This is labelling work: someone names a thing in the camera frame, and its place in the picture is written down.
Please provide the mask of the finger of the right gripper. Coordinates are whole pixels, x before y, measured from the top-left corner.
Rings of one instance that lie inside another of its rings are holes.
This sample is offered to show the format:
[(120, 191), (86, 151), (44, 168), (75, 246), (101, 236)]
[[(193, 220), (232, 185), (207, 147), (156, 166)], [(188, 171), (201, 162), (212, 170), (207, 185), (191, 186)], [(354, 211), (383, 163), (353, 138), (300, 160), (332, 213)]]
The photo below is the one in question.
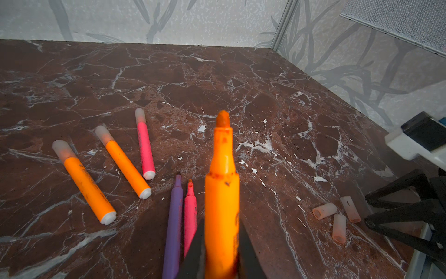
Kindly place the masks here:
[(365, 199), (368, 204), (372, 205), (375, 208), (396, 209), (405, 206), (408, 203), (384, 201), (381, 200), (381, 198), (401, 191), (403, 189), (408, 189), (410, 187), (415, 188), (421, 200), (430, 198), (429, 179), (426, 177), (426, 174), (422, 170), (415, 169), (412, 172), (388, 184), (387, 186), (370, 192), (365, 196)]
[[(437, 199), (416, 203), (378, 200), (373, 204), (383, 210), (364, 219), (367, 227), (426, 254), (441, 264), (446, 263), (446, 211)], [(425, 240), (416, 233), (426, 224), (433, 229), (433, 239)]]

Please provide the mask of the orange highlighter pair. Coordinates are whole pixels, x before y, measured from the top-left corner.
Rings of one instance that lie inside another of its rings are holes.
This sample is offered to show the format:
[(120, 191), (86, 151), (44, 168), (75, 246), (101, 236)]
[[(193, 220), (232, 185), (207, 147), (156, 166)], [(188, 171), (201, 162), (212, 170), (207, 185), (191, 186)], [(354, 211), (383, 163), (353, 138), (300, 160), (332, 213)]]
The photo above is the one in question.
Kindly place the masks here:
[(95, 133), (138, 197), (143, 200), (148, 199), (152, 195), (150, 186), (148, 186), (147, 182), (120, 148), (108, 129), (105, 126), (98, 126), (95, 129)]

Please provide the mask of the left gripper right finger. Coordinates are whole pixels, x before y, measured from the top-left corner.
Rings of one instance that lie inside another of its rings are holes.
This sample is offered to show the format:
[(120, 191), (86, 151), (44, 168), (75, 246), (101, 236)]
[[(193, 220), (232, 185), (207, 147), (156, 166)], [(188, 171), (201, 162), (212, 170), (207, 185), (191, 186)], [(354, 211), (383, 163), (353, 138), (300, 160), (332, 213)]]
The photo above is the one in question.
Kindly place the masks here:
[(243, 223), (239, 229), (239, 279), (266, 279), (257, 254)]

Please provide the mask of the translucent pen cap lowest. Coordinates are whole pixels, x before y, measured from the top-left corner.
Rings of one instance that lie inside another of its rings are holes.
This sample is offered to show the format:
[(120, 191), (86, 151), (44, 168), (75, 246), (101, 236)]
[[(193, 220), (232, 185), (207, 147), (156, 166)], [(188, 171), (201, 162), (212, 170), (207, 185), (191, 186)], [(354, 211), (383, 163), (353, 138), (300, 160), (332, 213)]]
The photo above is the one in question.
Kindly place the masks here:
[(361, 221), (360, 214), (351, 198), (351, 196), (343, 196), (340, 199), (347, 217), (352, 223), (359, 223)]

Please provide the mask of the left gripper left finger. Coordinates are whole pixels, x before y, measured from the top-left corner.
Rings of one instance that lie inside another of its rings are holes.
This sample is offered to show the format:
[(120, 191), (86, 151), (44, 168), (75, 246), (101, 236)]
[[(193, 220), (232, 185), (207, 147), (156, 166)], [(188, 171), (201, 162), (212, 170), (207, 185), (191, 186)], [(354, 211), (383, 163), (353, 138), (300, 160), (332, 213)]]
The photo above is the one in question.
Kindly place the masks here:
[(198, 224), (189, 251), (180, 266), (178, 279), (204, 279), (206, 273), (206, 247), (204, 240), (204, 220)]

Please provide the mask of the pink highlighter pair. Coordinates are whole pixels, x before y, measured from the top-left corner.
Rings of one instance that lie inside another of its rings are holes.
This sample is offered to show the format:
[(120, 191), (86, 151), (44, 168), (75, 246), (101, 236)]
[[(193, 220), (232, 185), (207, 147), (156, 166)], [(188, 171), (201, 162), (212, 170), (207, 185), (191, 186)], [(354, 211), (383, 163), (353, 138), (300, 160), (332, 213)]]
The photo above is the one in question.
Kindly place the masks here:
[(142, 174), (145, 180), (153, 180), (156, 171), (149, 139), (148, 127), (146, 124), (145, 112), (142, 108), (135, 110), (135, 119), (137, 124), (139, 150), (142, 162)]

